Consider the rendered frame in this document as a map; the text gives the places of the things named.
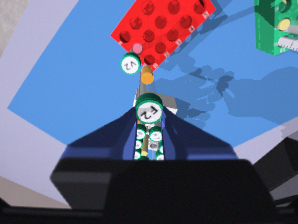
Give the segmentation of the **green tube rack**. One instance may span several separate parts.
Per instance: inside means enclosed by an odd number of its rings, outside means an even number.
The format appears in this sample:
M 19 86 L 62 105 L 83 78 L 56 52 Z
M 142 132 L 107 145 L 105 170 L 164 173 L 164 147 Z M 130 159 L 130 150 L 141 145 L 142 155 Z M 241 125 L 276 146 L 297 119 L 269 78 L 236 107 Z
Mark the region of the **green tube rack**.
M 297 0 L 286 0 L 286 4 L 281 1 L 254 0 L 256 49 L 273 56 L 289 50 L 277 45 L 280 37 L 298 37 L 278 29 L 279 22 L 284 18 L 298 20 Z

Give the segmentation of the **red tube rack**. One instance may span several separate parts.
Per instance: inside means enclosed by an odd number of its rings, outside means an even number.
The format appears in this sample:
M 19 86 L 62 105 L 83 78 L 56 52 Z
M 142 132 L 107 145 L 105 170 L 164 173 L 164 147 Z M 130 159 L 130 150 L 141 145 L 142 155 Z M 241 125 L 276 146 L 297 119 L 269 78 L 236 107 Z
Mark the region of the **red tube rack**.
M 142 44 L 154 71 L 215 10 L 210 0 L 136 0 L 110 36 L 128 52 Z

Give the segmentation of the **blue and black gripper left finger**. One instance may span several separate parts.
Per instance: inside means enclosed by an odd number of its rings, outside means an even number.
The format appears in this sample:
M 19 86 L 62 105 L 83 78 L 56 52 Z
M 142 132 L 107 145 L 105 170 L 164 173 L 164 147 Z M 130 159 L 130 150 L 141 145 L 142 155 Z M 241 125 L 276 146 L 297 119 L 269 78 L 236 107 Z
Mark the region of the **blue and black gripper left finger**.
M 133 106 L 116 120 L 69 143 L 60 159 L 64 157 L 107 157 L 111 160 L 134 160 L 137 124 L 136 109 Z

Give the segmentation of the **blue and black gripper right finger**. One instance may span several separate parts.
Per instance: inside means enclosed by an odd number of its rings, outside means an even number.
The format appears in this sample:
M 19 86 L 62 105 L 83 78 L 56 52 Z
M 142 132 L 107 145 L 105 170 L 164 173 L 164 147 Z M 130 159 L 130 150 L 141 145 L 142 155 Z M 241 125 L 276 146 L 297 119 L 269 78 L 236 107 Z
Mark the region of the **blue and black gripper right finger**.
M 163 107 L 161 138 L 164 160 L 239 159 L 231 144 Z

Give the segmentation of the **blue flat mat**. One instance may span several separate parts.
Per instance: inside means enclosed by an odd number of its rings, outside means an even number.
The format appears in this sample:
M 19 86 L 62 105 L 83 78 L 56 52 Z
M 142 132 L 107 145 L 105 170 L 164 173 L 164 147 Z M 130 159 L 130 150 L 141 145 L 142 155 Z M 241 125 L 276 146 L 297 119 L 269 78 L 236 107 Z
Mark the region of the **blue flat mat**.
M 7 109 L 65 145 L 130 110 L 143 65 L 124 73 L 110 35 L 134 1 L 79 0 Z M 298 116 L 298 52 L 256 49 L 254 0 L 210 1 L 153 75 L 176 116 L 234 148 Z

